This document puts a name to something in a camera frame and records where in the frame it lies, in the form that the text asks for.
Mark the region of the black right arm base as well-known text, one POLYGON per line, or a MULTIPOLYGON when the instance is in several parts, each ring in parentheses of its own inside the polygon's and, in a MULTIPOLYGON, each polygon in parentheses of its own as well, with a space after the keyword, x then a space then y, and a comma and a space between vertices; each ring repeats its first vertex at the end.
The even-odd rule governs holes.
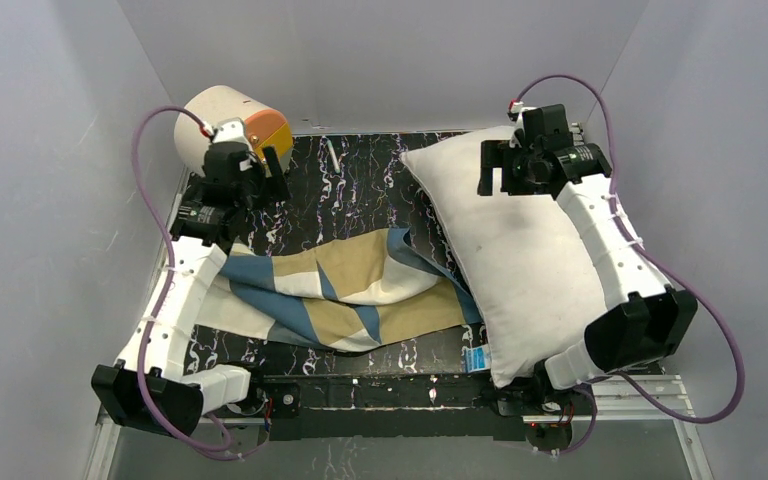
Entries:
POLYGON ((595 430, 598 418, 590 387, 556 388, 541 368, 535 369, 531 377, 517 378, 503 388, 483 387, 479 400, 501 417, 523 419, 531 448, 555 458, 581 448, 595 430))

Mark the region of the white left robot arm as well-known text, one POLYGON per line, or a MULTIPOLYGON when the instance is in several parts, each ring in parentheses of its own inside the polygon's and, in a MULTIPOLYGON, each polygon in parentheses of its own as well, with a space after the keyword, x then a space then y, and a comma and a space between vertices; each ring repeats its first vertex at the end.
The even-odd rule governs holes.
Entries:
POLYGON ((294 255, 258 256, 238 243, 236 222, 285 181, 273 148, 257 162, 241 142, 214 142, 203 176, 163 232, 165 277, 134 334, 91 386, 119 424, 184 442, 203 417, 251 400, 270 400, 241 362, 190 373, 183 360, 205 302, 214 320, 244 336, 360 353, 476 324, 475 300, 445 267, 416 251, 402 228, 378 229, 294 255))

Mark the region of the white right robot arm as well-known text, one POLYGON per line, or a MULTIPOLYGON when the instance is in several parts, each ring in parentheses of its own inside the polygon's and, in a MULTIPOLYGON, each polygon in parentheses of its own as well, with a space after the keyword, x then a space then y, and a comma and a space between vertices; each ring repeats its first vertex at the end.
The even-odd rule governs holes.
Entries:
POLYGON ((618 370, 673 355, 698 311, 696 296, 676 288, 640 253, 636 235, 612 188, 612 166, 601 148, 575 139, 562 105, 514 101, 507 141, 482 145, 482 174, 502 172, 509 195, 549 195, 575 227, 598 275, 606 312, 580 340, 541 362, 535 372, 550 391, 570 390, 618 370))

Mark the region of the white pillow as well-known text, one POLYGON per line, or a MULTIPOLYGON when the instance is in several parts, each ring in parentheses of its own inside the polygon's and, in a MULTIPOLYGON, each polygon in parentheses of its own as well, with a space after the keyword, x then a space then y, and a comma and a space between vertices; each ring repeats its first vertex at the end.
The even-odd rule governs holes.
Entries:
POLYGON ((409 150, 401 161, 435 217, 486 325, 497 388, 530 377, 607 308, 578 232, 549 196, 480 196, 480 147, 510 126, 409 150))

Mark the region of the blue beige white pillowcase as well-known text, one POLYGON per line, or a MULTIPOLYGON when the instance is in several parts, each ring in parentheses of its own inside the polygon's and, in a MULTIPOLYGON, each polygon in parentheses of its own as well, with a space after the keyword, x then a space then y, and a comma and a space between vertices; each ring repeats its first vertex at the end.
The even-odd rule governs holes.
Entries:
POLYGON ((385 228, 282 256, 235 243, 196 323, 359 353, 481 321, 470 293, 413 246, 410 229, 385 228))

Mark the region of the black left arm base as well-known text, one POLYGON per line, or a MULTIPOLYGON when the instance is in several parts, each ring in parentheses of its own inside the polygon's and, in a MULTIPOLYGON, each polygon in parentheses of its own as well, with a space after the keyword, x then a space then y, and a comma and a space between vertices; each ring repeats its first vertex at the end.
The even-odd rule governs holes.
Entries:
POLYGON ((256 377, 247 395, 217 407, 212 413, 233 434, 251 434, 255 445, 265 445, 278 420, 295 419, 300 414, 301 385, 256 377))

